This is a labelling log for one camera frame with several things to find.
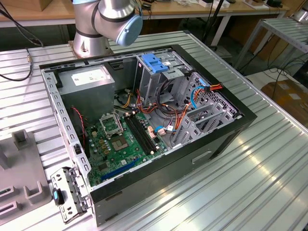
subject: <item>gray plastic holder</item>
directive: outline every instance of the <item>gray plastic holder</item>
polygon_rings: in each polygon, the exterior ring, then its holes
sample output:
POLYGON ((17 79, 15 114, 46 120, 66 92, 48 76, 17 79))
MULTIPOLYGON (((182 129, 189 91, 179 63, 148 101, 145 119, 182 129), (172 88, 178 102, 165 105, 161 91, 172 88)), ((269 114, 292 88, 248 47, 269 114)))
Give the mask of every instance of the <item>gray plastic holder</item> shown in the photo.
POLYGON ((0 225, 51 200, 33 133, 21 130, 0 141, 0 179, 0 225))

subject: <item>blue drive bay latch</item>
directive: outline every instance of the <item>blue drive bay latch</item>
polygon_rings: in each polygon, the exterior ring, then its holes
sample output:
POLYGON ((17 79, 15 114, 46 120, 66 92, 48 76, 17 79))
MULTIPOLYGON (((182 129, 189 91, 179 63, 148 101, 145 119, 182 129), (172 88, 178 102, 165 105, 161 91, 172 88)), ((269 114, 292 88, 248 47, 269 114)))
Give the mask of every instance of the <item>blue drive bay latch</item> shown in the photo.
POLYGON ((169 70, 169 67, 163 65, 160 59, 153 54, 143 54, 141 57, 155 74, 169 70))

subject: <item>yellow wire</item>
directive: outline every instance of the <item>yellow wire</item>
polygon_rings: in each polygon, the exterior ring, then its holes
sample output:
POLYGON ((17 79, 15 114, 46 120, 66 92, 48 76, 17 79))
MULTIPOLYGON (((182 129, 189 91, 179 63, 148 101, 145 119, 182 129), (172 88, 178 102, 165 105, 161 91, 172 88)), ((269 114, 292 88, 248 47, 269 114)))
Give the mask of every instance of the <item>yellow wire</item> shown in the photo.
POLYGON ((132 96, 132 94, 130 93, 130 94, 128 95, 128 99, 127 99, 126 104, 125 104, 124 106, 122 106, 122 108, 127 108, 127 107, 128 107, 129 102, 130 102, 130 97, 131 97, 131 96, 132 96))

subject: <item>green circuit board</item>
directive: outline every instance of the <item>green circuit board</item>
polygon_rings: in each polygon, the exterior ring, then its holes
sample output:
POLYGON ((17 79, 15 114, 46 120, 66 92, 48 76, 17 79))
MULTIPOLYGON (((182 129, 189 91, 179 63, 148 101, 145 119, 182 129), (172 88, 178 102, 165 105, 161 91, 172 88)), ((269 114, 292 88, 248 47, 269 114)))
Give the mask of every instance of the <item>green circuit board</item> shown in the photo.
MULTIPOLYGON (((144 126, 150 125, 142 113, 136 114, 136 118, 142 121, 144 126)), ((101 123, 86 128, 90 140, 90 157, 88 160, 91 165, 91 172, 88 174, 88 178, 91 186, 102 183, 101 177, 106 176, 108 173, 114 173, 122 167, 137 166, 167 151, 165 144, 160 139, 159 142, 152 140, 153 144, 158 146, 159 149, 154 154, 146 155, 124 118, 121 117, 119 119, 123 127, 123 134, 120 136, 116 135, 111 139, 107 139, 101 123)), ((115 129, 114 123, 110 121, 104 125, 106 131, 115 129)), ((150 137, 147 128, 145 128, 145 131, 150 137)))

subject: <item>slotted aluminum surface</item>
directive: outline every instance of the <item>slotted aluminum surface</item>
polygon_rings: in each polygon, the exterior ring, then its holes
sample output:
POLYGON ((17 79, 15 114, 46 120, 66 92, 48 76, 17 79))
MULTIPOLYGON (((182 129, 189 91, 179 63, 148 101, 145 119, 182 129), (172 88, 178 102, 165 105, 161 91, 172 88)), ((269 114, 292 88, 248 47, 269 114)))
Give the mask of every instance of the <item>slotted aluminum surface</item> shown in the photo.
MULTIPOLYGON (((140 36, 130 47, 111 42, 114 52, 179 44, 246 104, 258 118, 218 158, 146 201, 96 228, 89 213, 64 225, 51 201, 1 226, 1 230, 301 230, 308 222, 307 130, 257 92, 193 36, 172 32, 140 36)), ((71 166, 39 73, 39 64, 72 60, 68 45, 30 49, 33 76, 0 79, 0 135, 33 131, 50 175, 71 166)), ((0 73, 25 76, 26 51, 0 53, 0 73)))
POLYGON ((308 24, 291 18, 265 19, 262 26, 304 53, 308 52, 308 24))

